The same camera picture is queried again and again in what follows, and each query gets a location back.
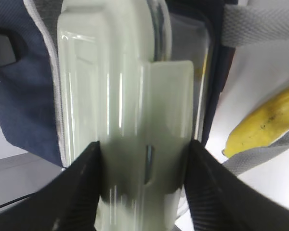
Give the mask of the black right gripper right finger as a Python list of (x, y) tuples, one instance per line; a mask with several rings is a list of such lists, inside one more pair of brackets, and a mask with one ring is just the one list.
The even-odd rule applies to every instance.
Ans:
[(289, 210), (242, 182), (197, 140), (184, 187), (196, 231), (289, 231)]

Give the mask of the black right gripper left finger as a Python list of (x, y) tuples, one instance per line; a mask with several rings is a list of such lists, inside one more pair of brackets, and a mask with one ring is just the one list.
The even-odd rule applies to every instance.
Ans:
[(0, 213), (0, 231), (93, 231), (102, 189), (102, 160), (92, 142), (58, 177)]

